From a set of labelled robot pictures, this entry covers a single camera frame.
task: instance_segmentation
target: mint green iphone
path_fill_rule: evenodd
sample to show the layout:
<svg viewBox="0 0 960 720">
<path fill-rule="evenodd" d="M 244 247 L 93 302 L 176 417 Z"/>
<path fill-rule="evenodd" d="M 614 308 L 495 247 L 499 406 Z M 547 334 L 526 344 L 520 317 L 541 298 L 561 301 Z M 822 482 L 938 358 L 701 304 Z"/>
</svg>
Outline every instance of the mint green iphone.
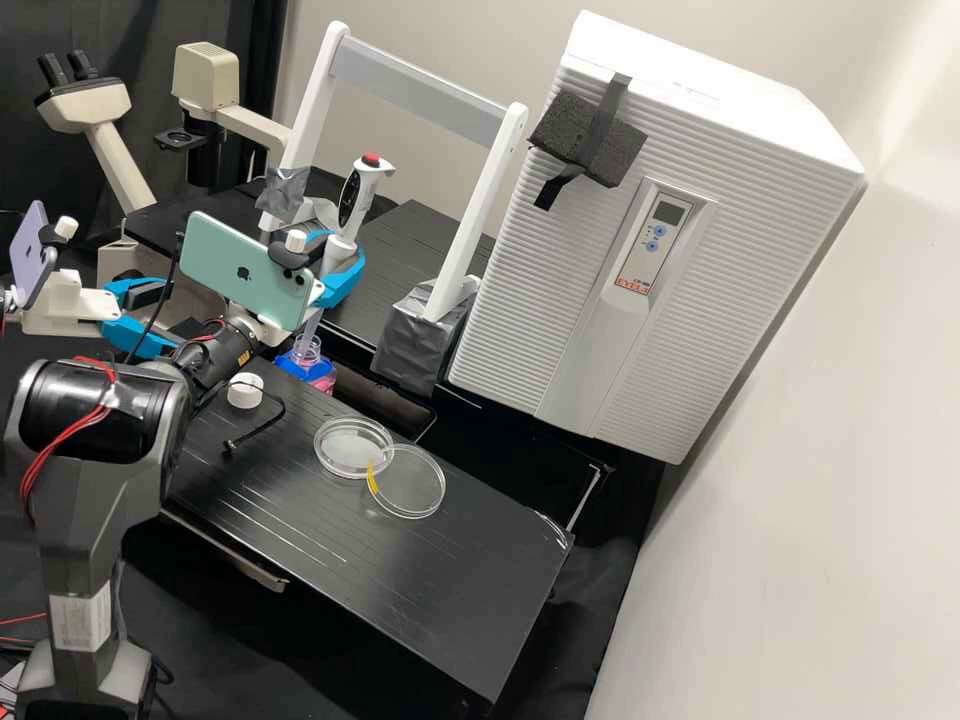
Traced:
<svg viewBox="0 0 960 720">
<path fill-rule="evenodd" d="M 199 211 L 187 219 L 180 270 L 291 332 L 303 322 L 313 290 L 312 272 L 303 268 L 284 277 L 265 245 Z"/>
</svg>

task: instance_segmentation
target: white knob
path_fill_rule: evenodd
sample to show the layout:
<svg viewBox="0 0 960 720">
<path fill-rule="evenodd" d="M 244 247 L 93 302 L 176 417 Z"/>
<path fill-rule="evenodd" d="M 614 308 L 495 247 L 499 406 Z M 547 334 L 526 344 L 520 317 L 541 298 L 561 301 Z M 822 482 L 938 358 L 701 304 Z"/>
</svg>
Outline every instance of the white knob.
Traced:
<svg viewBox="0 0 960 720">
<path fill-rule="evenodd" d="M 64 240 L 72 240 L 78 227 L 80 227 L 80 223 L 72 217 L 69 215 L 61 215 L 60 219 L 57 220 L 57 224 L 54 225 L 53 231 Z"/>
<path fill-rule="evenodd" d="M 291 230 L 287 233 L 284 246 L 290 252 L 303 252 L 303 249 L 307 246 L 307 234 L 303 230 Z"/>
<path fill-rule="evenodd" d="M 237 373 L 227 386 L 227 402 L 235 408 L 250 410 L 263 399 L 263 378 L 255 373 Z"/>
</svg>

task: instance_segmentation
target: red wire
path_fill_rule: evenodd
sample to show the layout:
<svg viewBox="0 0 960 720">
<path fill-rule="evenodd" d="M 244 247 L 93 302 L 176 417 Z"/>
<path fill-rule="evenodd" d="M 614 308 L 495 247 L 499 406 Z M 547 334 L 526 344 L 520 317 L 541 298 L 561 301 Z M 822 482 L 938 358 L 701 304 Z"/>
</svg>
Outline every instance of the red wire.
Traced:
<svg viewBox="0 0 960 720">
<path fill-rule="evenodd" d="M 97 407 L 84 415 L 82 418 L 64 428 L 64 430 L 61 431 L 57 437 L 51 440 L 50 444 L 41 450 L 37 457 L 33 459 L 33 462 L 30 463 L 30 467 L 27 468 L 27 471 L 23 474 L 23 478 L 20 480 L 20 500 L 24 504 L 24 508 L 27 510 L 28 514 L 29 507 L 27 503 L 30 499 L 30 492 L 33 490 L 33 484 L 36 482 L 37 476 L 40 474 L 40 470 L 43 467 L 43 464 L 47 461 L 47 458 L 50 457 L 50 455 L 53 454 L 53 451 L 56 450 L 57 447 L 59 447 L 65 440 L 80 432 L 85 427 L 96 425 L 109 414 L 110 408 L 104 407 L 103 405 L 97 405 Z"/>
<path fill-rule="evenodd" d="M 211 323 L 216 323 L 221 328 L 224 328 L 227 326 L 227 324 L 223 321 L 223 318 L 210 318 L 209 320 L 204 321 L 203 327 L 206 327 Z M 213 340 L 213 335 L 198 335 L 195 338 L 190 338 L 190 340 L 192 342 L 206 342 L 207 340 Z"/>
<path fill-rule="evenodd" d="M 73 359 L 78 362 L 93 365 L 94 367 L 102 370 L 106 374 L 111 385 L 116 383 L 117 374 L 107 363 L 86 357 L 85 355 L 76 355 Z M 84 428 L 96 425 L 109 414 L 110 408 L 101 403 L 97 403 L 97 406 L 93 408 L 93 410 L 64 428 L 59 435 L 51 440 L 50 443 L 37 454 L 37 456 L 33 459 L 33 462 L 30 463 L 30 466 L 27 468 L 26 472 L 23 473 L 23 477 L 20 479 L 20 502 L 23 503 L 23 508 L 31 519 L 33 516 L 30 513 L 30 493 L 33 491 L 33 485 L 37 481 L 37 477 L 40 475 L 40 470 L 43 468 L 43 464 L 47 461 L 47 458 L 49 458 L 57 449 L 57 447 L 59 447 L 64 441 L 68 440 L 70 437 L 77 434 Z"/>
<path fill-rule="evenodd" d="M 41 618 L 45 618 L 46 616 L 47 616 L 46 613 L 34 613 L 33 615 L 21 615 L 18 618 L 6 618 L 4 620 L 0 620 L 0 625 L 16 625 L 17 623 L 29 622 L 30 620 L 39 620 Z"/>
<path fill-rule="evenodd" d="M 107 377 L 110 378 L 111 385 L 117 381 L 117 374 L 113 371 L 113 368 L 102 360 L 94 360 L 93 358 L 88 358 L 86 355 L 74 355 L 73 359 L 77 362 L 93 365 L 95 368 L 103 370 L 107 374 Z"/>
</svg>

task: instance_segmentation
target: white wall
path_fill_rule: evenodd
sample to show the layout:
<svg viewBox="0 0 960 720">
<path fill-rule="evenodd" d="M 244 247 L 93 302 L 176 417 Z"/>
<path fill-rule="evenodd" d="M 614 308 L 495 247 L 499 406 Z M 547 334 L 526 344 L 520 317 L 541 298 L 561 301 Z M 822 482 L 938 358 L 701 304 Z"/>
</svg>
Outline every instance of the white wall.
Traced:
<svg viewBox="0 0 960 720">
<path fill-rule="evenodd" d="M 354 35 L 503 105 L 543 110 L 577 13 L 589 9 L 799 87 L 845 130 L 866 97 L 864 77 L 901 37 L 913 0 L 292 0 L 275 117 L 290 124 L 323 31 Z M 851 143 L 859 150 L 857 138 Z M 459 218 L 485 149 L 341 84 L 316 164 L 345 174 L 361 152 L 398 168 L 381 186 Z M 519 173 L 517 153 L 487 230 L 496 233 Z"/>
<path fill-rule="evenodd" d="M 642 548 L 590 720 L 960 713 L 960 5 L 912 13 L 848 110 L 872 187 Z"/>
</svg>

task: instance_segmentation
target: petri dish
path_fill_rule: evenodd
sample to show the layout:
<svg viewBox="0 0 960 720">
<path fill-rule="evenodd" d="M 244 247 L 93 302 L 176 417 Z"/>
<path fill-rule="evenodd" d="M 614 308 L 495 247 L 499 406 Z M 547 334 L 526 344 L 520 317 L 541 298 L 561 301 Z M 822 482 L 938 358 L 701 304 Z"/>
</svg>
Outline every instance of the petri dish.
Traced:
<svg viewBox="0 0 960 720">
<path fill-rule="evenodd" d="M 393 438 L 380 423 L 362 417 L 328 420 L 313 436 L 320 463 L 340 477 L 361 480 L 367 470 L 381 472 L 393 458 Z"/>
<path fill-rule="evenodd" d="M 429 453 L 416 445 L 388 448 L 392 460 L 381 471 L 371 467 L 367 489 L 384 510 L 397 517 L 419 520 L 437 511 L 447 491 L 443 470 Z"/>
</svg>

